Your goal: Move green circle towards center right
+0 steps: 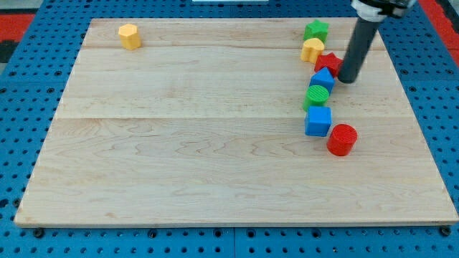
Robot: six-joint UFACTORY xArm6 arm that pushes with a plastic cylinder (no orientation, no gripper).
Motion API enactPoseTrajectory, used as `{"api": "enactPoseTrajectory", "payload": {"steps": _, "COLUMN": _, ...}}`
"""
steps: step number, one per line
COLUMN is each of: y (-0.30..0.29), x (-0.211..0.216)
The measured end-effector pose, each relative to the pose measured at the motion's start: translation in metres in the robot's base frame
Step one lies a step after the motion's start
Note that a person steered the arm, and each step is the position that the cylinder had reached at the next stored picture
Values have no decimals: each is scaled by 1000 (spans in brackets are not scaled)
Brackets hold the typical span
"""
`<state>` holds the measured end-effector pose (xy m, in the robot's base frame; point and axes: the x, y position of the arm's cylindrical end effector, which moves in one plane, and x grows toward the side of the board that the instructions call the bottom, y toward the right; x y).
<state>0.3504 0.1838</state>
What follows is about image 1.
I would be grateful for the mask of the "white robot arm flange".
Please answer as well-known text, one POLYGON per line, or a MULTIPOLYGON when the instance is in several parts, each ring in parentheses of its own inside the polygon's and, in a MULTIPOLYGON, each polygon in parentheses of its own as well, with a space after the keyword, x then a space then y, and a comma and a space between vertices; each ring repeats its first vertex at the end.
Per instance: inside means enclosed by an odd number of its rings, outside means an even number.
POLYGON ((351 0, 357 15, 368 22, 382 22, 387 17, 401 19, 417 0, 351 0))

